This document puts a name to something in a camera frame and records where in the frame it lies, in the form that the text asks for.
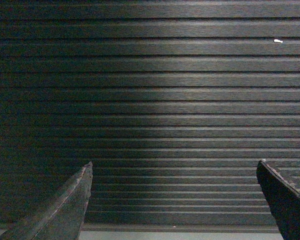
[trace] concrete floor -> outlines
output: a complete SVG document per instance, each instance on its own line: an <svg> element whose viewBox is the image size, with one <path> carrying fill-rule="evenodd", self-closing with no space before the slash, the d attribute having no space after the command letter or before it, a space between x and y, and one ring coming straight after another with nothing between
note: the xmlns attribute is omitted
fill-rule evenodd
<svg viewBox="0 0 300 240"><path fill-rule="evenodd" d="M82 231L80 240L283 240L277 233Z"/></svg>

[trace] dark gray shutter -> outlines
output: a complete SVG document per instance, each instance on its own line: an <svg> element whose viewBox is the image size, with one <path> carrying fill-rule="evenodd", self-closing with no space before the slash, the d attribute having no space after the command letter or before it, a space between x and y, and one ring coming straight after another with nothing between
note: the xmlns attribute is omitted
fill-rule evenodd
<svg viewBox="0 0 300 240"><path fill-rule="evenodd" d="M0 3L0 222L92 161L87 222L274 225L260 159L300 180L300 0Z"/></svg>

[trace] small white object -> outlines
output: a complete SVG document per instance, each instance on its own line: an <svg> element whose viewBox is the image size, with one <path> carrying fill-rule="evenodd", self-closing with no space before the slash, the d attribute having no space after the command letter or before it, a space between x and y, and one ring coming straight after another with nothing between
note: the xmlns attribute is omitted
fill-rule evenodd
<svg viewBox="0 0 300 240"><path fill-rule="evenodd" d="M279 39L275 39L275 40L273 40L275 43L279 43L279 44L282 44L284 41L281 41L281 40L279 40Z"/></svg>

